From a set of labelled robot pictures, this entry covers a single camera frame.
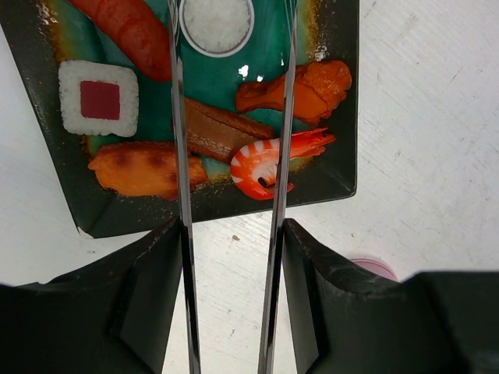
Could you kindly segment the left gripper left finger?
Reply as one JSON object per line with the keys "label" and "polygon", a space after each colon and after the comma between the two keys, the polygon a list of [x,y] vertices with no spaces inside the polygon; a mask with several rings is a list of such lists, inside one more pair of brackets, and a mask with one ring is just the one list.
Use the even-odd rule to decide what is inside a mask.
{"label": "left gripper left finger", "polygon": [[4,373],[159,373],[182,269],[171,219],[46,284],[1,287]]}

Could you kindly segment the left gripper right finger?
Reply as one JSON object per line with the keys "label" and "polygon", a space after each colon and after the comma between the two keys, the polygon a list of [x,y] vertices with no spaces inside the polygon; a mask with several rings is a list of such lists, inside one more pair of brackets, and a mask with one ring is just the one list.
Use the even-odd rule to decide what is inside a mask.
{"label": "left gripper right finger", "polygon": [[285,286],[300,373],[495,373],[498,275],[395,282],[284,224]]}

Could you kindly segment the white rice bowl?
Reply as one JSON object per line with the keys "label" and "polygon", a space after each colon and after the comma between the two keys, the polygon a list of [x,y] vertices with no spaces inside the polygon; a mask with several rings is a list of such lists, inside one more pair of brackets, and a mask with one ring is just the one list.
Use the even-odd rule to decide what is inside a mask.
{"label": "white rice bowl", "polygon": [[251,1],[181,1],[179,21],[189,45],[202,55],[226,58],[248,43],[255,23]]}

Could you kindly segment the metal tongs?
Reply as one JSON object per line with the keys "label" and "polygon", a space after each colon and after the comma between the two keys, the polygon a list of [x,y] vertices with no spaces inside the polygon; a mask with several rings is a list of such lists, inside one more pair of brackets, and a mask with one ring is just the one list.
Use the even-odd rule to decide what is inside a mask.
{"label": "metal tongs", "polygon": [[[193,251],[192,211],[189,184],[189,160],[186,145],[183,63],[179,44],[181,20],[180,1],[168,2],[168,33],[172,67],[172,121],[175,136],[179,213],[182,222],[181,249],[184,292],[186,301],[189,371],[200,373],[200,339],[196,304],[196,277]],[[274,371],[275,334],[278,315],[278,292],[281,258],[284,248],[283,225],[288,190],[288,170],[292,140],[292,113],[296,77],[297,2],[285,1],[290,52],[285,74],[284,111],[282,115],[277,184],[272,210],[271,239],[267,261],[262,327],[260,334],[259,373]]]}

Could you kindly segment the red sausage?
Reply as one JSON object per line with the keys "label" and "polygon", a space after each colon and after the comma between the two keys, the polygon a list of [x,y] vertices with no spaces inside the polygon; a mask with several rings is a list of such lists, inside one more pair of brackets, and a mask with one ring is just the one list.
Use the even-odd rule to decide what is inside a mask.
{"label": "red sausage", "polygon": [[169,35],[150,6],[141,0],[80,0],[70,4],[87,16],[146,76],[172,79]]}

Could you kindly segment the sushi roll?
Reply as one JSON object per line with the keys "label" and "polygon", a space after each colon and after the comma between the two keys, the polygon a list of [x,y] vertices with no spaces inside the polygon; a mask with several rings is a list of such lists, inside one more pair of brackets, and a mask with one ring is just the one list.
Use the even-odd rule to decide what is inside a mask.
{"label": "sushi roll", "polygon": [[139,85],[132,69],[85,60],[63,61],[58,69],[64,129],[86,136],[136,134]]}

